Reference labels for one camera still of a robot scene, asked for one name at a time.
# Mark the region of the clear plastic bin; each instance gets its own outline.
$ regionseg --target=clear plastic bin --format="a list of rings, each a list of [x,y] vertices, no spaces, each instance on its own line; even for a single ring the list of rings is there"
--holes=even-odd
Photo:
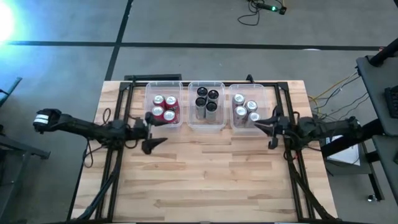
[[[155,81],[149,82],[145,89],[145,102],[144,111],[151,112],[152,108],[155,106],[153,99],[156,95],[162,95],[165,98],[168,96],[175,96],[180,105],[180,114],[178,114],[177,124],[166,124],[162,127],[167,128],[177,128],[180,127],[183,122],[183,95],[182,95],[182,83],[180,81]]]
[[[197,90],[199,87],[205,87],[208,91],[218,91],[218,104],[216,110],[216,120],[208,122],[205,119],[198,119],[196,117]],[[194,131],[199,132],[217,132],[226,125],[226,105],[225,105],[225,85],[222,82],[214,81],[200,81],[191,82],[188,86],[188,126]]]
[[[231,127],[234,133],[262,133],[262,131],[254,126],[237,126],[234,123],[234,111],[233,111],[233,97],[235,94],[242,94],[244,101],[254,100],[257,103],[257,113],[260,115],[260,119],[267,119],[267,98],[266,89],[260,84],[233,84],[228,88],[229,102],[228,107],[230,108],[230,119]]]

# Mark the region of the yellow wire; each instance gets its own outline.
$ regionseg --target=yellow wire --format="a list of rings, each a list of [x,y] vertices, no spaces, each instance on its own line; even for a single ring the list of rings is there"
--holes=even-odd
[[[317,100],[314,99],[313,96],[308,96],[308,97],[315,103],[315,105],[317,106],[317,112],[318,112],[318,114],[320,114],[320,113],[321,113],[321,110],[320,110],[320,108],[318,108],[318,102],[317,102]]]
[[[347,80],[347,79],[349,79],[349,78],[351,78],[351,76],[350,76],[350,77],[347,77],[347,78],[344,78],[344,79],[338,81],[337,83],[333,84],[329,89],[325,90],[323,93],[321,93],[321,94],[319,94],[318,96],[314,97],[313,100],[316,100],[316,99],[318,99],[319,97],[323,96],[325,93],[329,92],[331,89],[333,89],[334,87],[336,87],[337,85],[339,85],[340,83],[344,82],[345,80]]]

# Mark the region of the robotic arm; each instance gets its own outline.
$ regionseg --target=robotic arm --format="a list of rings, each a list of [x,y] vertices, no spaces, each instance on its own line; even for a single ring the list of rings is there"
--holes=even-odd
[[[344,121],[334,122],[323,122],[310,117],[298,117],[296,124],[294,121],[289,121],[288,117],[282,116],[282,108],[279,106],[274,108],[271,118],[257,121],[255,126],[272,137],[268,143],[269,149],[275,149],[278,146],[277,134],[291,138],[291,148],[296,151],[301,150],[311,141],[327,137],[336,135],[360,137],[362,135],[361,125],[353,116]]]
[[[123,120],[110,121],[104,125],[98,125],[88,121],[74,118],[69,114],[63,114],[57,109],[43,109],[37,112],[33,126],[37,132],[66,131],[78,134],[89,140],[97,140],[102,146],[109,149],[123,147],[125,141],[140,140],[142,150],[145,154],[150,154],[157,145],[167,140],[167,138],[152,139],[150,128],[152,125],[161,126],[166,124],[163,121],[154,119],[150,112],[145,115],[145,122],[140,118],[134,118],[136,123],[131,128]]]

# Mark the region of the wooden tabletop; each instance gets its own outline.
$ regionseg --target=wooden tabletop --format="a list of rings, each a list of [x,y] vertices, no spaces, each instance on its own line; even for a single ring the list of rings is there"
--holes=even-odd
[[[294,110],[301,116],[311,116],[304,82],[287,82]],[[106,108],[112,109],[113,118],[119,84],[104,82],[96,123],[103,123]],[[131,115],[144,114],[144,92],[145,88],[134,89]],[[271,115],[276,104],[274,89],[266,88],[266,95],[269,102],[266,110]],[[185,114],[187,99],[185,97],[182,103]],[[297,221],[289,170],[282,156],[283,141],[279,141],[277,149],[268,150],[269,139],[265,134],[233,134],[229,116],[225,128],[216,134],[193,132],[187,125],[187,116],[178,131],[154,128],[152,132],[154,138],[166,137],[168,140],[157,146],[151,155],[145,155],[141,147],[124,148],[114,222]],[[93,149],[98,146],[97,142],[91,142]],[[317,142],[311,146],[319,147]],[[85,210],[100,189],[106,149],[94,152],[93,157],[93,167],[83,168],[72,218]],[[321,153],[303,150],[303,158],[312,192],[336,217]],[[300,195],[307,215],[301,191]]]

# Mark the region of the soda can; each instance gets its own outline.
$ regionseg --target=soda can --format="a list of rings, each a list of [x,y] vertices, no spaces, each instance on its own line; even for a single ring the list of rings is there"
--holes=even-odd
[[[166,111],[163,114],[163,118],[169,124],[177,124],[178,123],[178,118],[177,118],[176,114],[174,113],[174,111],[170,111],[170,110]]]
[[[207,99],[207,89],[205,87],[199,87],[197,90],[197,97]]]
[[[174,113],[178,116],[180,114],[180,105],[178,104],[178,99],[175,96],[167,97],[165,109],[174,111]]]
[[[165,108],[166,106],[165,98],[162,95],[156,95],[152,102],[154,103],[155,106],[161,106],[163,108]]]
[[[232,98],[232,110],[235,110],[237,106],[243,106],[244,104],[244,96],[243,94],[235,94]]]
[[[203,97],[197,98],[197,100],[195,100],[195,105],[196,105],[197,119],[205,119],[206,118],[206,99]]]
[[[244,106],[237,106],[234,110],[234,125],[243,127],[246,123],[248,111]]]
[[[161,106],[155,106],[152,108],[152,114],[154,115],[154,118],[158,121],[163,121],[163,114],[164,114],[164,109]]]
[[[217,118],[217,104],[215,102],[209,102],[206,105],[206,120],[208,122],[214,122]]]
[[[246,122],[246,127],[247,128],[254,128],[254,123],[256,123],[256,121],[259,121],[261,119],[261,116],[256,113],[256,112],[252,112],[249,113],[248,116],[248,121]]]
[[[247,109],[248,113],[251,113],[255,112],[258,106],[254,100],[249,100],[244,104],[244,107]]]
[[[207,94],[207,102],[218,103],[218,92],[217,90],[210,90]]]

